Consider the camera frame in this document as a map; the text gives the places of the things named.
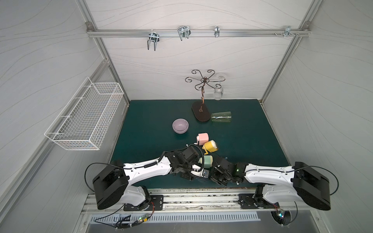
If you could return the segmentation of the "white vent grille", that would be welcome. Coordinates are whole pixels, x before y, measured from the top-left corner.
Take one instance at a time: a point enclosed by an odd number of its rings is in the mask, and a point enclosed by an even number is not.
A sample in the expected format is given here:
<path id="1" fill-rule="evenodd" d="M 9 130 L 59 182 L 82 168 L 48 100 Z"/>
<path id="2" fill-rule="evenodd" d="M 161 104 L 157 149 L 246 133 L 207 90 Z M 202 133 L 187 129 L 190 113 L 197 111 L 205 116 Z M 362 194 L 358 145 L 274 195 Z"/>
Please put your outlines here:
<path id="1" fill-rule="evenodd" d="M 104 215 L 92 215 L 90 223 L 105 223 L 114 225 L 116 222 L 130 216 L 127 222 L 135 222 L 144 216 L 144 214 L 133 213 L 133 214 L 113 214 L 111 216 Z M 188 222 L 200 222 L 200 223 L 221 223 L 221 222 L 247 222 L 247 221 L 261 221 L 257 212 L 245 211 L 245 212 L 185 212 L 185 213 L 154 213 L 148 223 L 188 223 Z"/>

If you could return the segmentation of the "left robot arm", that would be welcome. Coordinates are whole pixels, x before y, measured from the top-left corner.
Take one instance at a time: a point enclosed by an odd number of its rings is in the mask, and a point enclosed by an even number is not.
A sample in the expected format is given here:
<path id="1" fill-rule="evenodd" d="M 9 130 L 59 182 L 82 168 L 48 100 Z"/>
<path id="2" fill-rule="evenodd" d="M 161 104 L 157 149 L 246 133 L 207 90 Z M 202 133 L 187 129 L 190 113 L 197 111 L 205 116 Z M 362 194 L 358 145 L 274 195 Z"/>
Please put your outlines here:
<path id="1" fill-rule="evenodd" d="M 121 160 L 105 163 L 105 168 L 92 180 L 97 209 L 108 209 L 118 202 L 144 209 L 150 203 L 149 191 L 134 184 L 169 174 L 194 177 L 194 171 L 203 172 L 204 162 L 204 152 L 192 144 L 183 149 L 164 151 L 160 157 L 140 163 L 123 163 Z"/>

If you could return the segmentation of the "clear hanging wine glass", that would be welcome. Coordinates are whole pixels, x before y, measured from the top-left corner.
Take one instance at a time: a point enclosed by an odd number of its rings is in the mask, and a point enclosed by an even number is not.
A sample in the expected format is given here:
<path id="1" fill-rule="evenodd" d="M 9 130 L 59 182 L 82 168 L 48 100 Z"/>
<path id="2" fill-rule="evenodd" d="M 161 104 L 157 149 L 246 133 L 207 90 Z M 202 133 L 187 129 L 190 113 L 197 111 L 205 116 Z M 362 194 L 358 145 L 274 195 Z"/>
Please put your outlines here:
<path id="1" fill-rule="evenodd" d="M 215 88 L 214 88 L 214 99 L 216 101 L 220 101 L 222 99 L 222 96 L 223 96 L 223 87 L 221 85 L 222 82 L 225 81 L 225 77 L 224 76 L 219 76 L 218 77 L 218 80 L 215 81 Z"/>

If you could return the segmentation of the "purple bowl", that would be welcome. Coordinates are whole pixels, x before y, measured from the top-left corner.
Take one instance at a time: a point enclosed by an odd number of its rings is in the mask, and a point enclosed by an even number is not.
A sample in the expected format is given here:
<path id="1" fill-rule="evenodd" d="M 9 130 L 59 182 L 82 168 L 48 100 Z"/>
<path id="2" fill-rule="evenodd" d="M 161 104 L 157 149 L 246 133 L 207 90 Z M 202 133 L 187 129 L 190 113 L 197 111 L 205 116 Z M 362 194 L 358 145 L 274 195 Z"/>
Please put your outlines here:
<path id="1" fill-rule="evenodd" d="M 176 119 L 172 123 L 173 131 L 177 134 L 184 134 L 188 131 L 189 123 L 183 118 Z"/>

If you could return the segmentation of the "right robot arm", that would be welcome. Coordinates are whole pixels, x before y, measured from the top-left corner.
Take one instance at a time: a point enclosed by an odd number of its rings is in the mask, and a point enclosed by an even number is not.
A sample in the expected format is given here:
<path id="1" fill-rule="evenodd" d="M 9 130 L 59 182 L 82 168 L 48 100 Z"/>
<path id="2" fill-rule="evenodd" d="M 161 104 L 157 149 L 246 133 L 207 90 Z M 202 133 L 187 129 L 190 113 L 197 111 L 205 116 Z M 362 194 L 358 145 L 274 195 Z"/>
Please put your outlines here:
<path id="1" fill-rule="evenodd" d="M 303 162 L 288 167 L 266 167 L 249 163 L 233 164 L 216 157 L 209 178 L 224 186 L 243 182 L 257 184 L 252 196 L 239 199 L 243 209 L 279 208 L 279 202 L 302 202 L 322 211 L 331 209 L 329 179 L 319 173 L 316 166 Z"/>

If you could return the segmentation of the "pink pencil sharpener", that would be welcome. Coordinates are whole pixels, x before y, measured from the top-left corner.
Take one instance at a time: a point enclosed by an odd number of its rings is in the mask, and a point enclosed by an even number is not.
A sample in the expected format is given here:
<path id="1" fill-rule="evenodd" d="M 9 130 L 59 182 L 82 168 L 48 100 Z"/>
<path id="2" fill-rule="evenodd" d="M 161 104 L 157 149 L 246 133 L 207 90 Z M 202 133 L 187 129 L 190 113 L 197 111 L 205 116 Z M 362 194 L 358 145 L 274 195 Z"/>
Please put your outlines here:
<path id="1" fill-rule="evenodd" d="M 196 137 L 196 143 L 195 143 L 195 145 L 203 146 L 208 141 L 209 141 L 209 135 L 208 135 L 208 133 L 200 133 Z"/>

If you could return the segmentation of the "metal double hook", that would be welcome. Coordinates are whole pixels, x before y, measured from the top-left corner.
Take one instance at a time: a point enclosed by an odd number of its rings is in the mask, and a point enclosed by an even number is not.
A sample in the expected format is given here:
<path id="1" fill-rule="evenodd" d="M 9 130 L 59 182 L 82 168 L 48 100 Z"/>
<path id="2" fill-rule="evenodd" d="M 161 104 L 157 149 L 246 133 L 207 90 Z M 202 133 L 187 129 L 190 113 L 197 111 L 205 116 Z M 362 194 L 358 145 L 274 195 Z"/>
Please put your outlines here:
<path id="1" fill-rule="evenodd" d="M 160 35 L 158 33 L 151 32 L 147 40 L 147 49 L 149 50 L 151 44 L 153 44 L 153 50 L 156 51 L 156 47 L 159 41 L 160 41 Z"/>

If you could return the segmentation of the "copper wine glass stand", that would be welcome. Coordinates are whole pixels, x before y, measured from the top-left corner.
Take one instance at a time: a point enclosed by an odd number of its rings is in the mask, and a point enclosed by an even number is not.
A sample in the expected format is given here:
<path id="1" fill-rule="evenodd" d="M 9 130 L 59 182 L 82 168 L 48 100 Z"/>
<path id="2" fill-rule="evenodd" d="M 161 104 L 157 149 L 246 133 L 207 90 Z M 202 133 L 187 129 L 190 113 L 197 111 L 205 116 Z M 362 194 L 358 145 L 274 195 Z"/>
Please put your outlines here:
<path id="1" fill-rule="evenodd" d="M 191 73 L 193 75 L 199 74 L 201 77 L 200 78 L 195 78 L 195 77 L 186 77 L 185 82 L 187 83 L 192 83 L 194 80 L 198 81 L 198 83 L 194 86 L 194 88 L 197 91 L 201 92 L 201 100 L 196 101 L 192 104 L 191 109 L 192 112 L 194 113 L 195 118 L 200 121 L 200 122 L 207 122 L 211 118 L 211 114 L 208 110 L 208 107 L 206 106 L 206 98 L 205 98 L 205 87 L 208 86 L 214 90 L 215 88 L 215 81 L 217 80 L 212 80 L 211 78 L 216 74 L 214 70 L 207 70 L 207 73 L 210 74 L 209 77 L 204 76 L 200 70 L 192 70 Z"/>

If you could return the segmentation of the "aluminium top rail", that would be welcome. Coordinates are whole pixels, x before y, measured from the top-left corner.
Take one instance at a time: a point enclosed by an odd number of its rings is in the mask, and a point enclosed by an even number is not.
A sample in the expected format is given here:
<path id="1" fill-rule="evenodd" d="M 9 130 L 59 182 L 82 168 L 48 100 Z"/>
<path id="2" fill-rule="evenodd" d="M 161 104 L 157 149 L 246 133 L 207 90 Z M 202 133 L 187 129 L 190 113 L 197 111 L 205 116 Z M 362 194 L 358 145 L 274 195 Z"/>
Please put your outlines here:
<path id="1" fill-rule="evenodd" d="M 189 38 L 205 37 L 215 38 L 213 29 L 190 29 Z M 284 29 L 222 29 L 219 37 L 276 37 L 274 33 L 282 33 Z M 307 37 L 310 30 L 292 29 L 294 33 L 299 33 L 299 37 Z M 95 30 L 87 32 L 91 38 L 148 38 L 151 32 L 158 33 L 160 38 L 179 37 L 177 29 L 161 30 Z"/>

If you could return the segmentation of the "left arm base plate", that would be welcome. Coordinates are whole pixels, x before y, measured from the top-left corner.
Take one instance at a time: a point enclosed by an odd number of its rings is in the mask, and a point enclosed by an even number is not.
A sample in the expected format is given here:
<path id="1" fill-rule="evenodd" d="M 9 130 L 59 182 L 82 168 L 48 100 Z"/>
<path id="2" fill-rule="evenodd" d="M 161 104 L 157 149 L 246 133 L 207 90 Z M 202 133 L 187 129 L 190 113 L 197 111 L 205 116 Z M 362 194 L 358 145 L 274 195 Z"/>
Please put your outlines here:
<path id="1" fill-rule="evenodd" d="M 164 201 L 164 196 L 163 195 L 150 195 L 150 197 L 145 198 L 145 200 L 137 206 L 126 203 L 124 205 L 123 210 L 125 212 L 129 212 L 129 211 L 152 211 L 153 209 L 155 211 L 161 211 L 161 210 L 163 210 L 163 201 Z"/>

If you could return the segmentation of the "green pencil sharpener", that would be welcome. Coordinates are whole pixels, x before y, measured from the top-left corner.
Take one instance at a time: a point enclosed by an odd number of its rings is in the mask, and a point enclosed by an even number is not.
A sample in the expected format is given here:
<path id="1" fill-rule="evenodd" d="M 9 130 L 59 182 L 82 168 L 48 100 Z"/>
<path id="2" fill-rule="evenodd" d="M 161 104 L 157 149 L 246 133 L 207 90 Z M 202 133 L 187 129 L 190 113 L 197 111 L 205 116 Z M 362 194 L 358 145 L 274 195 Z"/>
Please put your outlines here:
<path id="1" fill-rule="evenodd" d="M 200 158 L 198 161 L 199 164 L 203 165 L 204 169 L 209 169 L 212 167 L 213 164 L 213 156 L 211 155 L 204 155 L 204 158 Z"/>

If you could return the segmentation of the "metal clamp hook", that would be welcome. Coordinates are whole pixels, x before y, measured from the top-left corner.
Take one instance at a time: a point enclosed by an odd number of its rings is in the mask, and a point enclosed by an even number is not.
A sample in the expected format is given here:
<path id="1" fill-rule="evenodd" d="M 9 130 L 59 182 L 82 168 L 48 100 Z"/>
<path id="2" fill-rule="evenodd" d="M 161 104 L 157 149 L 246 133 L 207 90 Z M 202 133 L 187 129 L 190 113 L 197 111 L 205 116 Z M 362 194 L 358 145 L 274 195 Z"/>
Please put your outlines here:
<path id="1" fill-rule="evenodd" d="M 298 37 L 300 34 L 299 33 L 294 33 L 291 29 L 290 26 L 286 27 L 282 33 L 274 33 L 276 37 Z"/>

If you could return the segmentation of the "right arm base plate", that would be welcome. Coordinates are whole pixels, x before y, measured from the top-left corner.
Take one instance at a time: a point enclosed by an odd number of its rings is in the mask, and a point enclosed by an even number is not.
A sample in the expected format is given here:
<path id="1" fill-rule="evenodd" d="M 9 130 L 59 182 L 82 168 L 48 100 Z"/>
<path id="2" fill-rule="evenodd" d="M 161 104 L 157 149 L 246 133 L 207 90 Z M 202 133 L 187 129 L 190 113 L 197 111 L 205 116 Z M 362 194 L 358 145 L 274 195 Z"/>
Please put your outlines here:
<path id="1" fill-rule="evenodd" d="M 261 194 L 239 194 L 238 204 L 241 209 L 275 209 L 279 207 L 278 203 L 273 204 L 264 200 Z"/>

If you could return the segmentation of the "yellow pencil sharpener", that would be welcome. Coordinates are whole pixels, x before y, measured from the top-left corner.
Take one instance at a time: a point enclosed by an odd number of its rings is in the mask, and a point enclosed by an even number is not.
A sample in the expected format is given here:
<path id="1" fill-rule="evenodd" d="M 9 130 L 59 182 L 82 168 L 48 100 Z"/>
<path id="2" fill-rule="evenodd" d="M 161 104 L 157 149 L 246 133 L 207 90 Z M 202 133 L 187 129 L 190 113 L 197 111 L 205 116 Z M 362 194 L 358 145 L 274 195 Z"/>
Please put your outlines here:
<path id="1" fill-rule="evenodd" d="M 217 143 L 214 140 L 208 141 L 203 145 L 204 155 L 208 155 L 210 152 L 216 152 L 219 150 Z"/>

